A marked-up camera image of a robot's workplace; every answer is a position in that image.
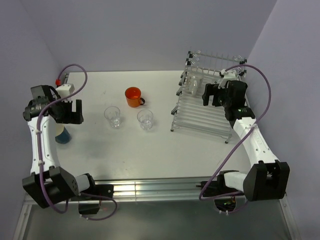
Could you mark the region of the patterned white mug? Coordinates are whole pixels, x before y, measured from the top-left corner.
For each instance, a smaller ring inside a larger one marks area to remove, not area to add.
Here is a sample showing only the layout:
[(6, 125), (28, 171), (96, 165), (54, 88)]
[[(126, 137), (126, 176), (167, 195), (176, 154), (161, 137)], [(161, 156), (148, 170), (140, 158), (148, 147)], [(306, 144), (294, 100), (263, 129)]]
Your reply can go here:
[(195, 97), (197, 94), (198, 89), (201, 87), (203, 82), (203, 77), (201, 75), (192, 75), (190, 74), (187, 77), (187, 90), (190, 92), (190, 94)]

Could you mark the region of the dark blue cup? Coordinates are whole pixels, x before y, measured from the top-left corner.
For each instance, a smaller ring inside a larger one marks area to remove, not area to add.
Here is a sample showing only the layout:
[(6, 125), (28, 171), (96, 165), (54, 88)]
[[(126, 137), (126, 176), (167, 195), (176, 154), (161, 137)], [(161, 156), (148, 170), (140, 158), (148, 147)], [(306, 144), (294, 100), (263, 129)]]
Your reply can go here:
[(71, 141), (72, 137), (66, 127), (63, 124), (56, 125), (56, 136), (55, 141), (58, 144), (67, 144)]

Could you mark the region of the orange plastic mug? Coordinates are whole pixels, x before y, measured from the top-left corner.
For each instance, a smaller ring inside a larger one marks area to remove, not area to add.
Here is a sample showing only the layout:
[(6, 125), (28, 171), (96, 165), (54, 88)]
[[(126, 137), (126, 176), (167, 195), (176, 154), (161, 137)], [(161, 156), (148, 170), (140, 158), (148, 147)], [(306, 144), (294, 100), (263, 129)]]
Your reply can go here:
[(137, 108), (145, 104), (145, 99), (141, 97), (141, 90), (137, 87), (129, 87), (125, 90), (127, 104), (132, 108)]

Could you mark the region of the light blue footed cup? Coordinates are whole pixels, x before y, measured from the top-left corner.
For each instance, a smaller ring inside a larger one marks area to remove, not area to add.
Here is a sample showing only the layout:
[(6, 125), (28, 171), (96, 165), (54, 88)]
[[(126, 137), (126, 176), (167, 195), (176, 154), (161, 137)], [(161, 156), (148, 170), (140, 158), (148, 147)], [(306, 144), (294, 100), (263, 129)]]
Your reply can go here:
[(215, 79), (215, 80), (213, 80), (212, 82), (211, 82), (211, 84), (213, 84), (213, 85), (216, 85), (216, 84), (220, 84), (221, 83), (221, 79)]

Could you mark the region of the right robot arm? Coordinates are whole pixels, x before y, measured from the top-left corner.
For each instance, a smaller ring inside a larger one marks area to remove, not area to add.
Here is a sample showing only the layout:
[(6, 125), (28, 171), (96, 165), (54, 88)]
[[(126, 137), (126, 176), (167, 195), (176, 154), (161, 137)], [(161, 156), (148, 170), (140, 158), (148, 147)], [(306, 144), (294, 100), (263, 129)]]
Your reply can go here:
[(217, 197), (244, 195), (250, 202), (279, 200), (285, 196), (290, 174), (287, 162), (281, 162), (271, 151), (257, 125), (252, 109), (246, 104), (246, 83), (228, 80), (221, 87), (218, 83), (206, 84), (202, 95), (203, 105), (213, 98), (214, 107), (223, 107), (225, 118), (240, 138), (250, 161), (248, 173), (238, 170), (220, 171), (216, 180), (204, 184), (202, 196)]

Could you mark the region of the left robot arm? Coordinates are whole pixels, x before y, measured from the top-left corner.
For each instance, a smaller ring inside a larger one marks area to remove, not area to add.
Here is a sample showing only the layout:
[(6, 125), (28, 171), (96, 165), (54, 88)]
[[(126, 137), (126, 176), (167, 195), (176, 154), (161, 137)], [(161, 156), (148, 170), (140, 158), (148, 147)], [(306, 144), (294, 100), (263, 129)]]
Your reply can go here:
[(23, 189), (43, 209), (49, 207), (48, 201), (57, 204), (79, 194), (86, 200), (95, 198), (98, 188), (93, 177), (89, 173), (73, 176), (58, 159), (57, 127), (84, 121), (82, 101), (67, 99), (74, 92), (74, 85), (39, 85), (30, 90), (32, 100), (22, 115), (31, 134), (32, 166), (30, 176), (22, 180)]

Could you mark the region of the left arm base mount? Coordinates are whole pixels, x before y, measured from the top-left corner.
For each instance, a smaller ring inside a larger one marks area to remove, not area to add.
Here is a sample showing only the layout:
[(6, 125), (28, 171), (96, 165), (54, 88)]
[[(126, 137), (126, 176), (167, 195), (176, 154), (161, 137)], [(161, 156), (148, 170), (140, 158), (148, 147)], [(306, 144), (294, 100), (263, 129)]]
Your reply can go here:
[(89, 218), (102, 218), (105, 216), (105, 214), (109, 215), (113, 212), (115, 204), (111, 200), (106, 200), (103, 198), (113, 198), (113, 184), (98, 184), (93, 188), (93, 190), (86, 190), (84, 192), (86, 194), (96, 195), (98, 197), (72, 197), (69, 201), (69, 204), (78, 204), (78, 212), (80, 215), (85, 215)]

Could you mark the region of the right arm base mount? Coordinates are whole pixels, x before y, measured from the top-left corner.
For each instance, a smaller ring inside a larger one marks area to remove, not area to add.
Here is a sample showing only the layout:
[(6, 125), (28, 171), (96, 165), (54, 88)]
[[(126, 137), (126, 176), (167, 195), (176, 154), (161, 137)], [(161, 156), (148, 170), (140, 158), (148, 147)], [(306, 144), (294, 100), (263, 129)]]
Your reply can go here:
[(237, 193), (235, 188), (227, 187), (225, 184), (224, 173), (236, 172), (235, 170), (221, 171), (215, 180), (213, 180), (208, 187), (204, 190), (202, 196), (204, 198), (216, 197), (219, 195), (227, 195), (227, 198), (219, 198), (214, 200), (214, 204), (219, 211), (224, 213), (234, 212), (236, 210), (237, 201), (236, 196), (243, 196), (243, 193)]

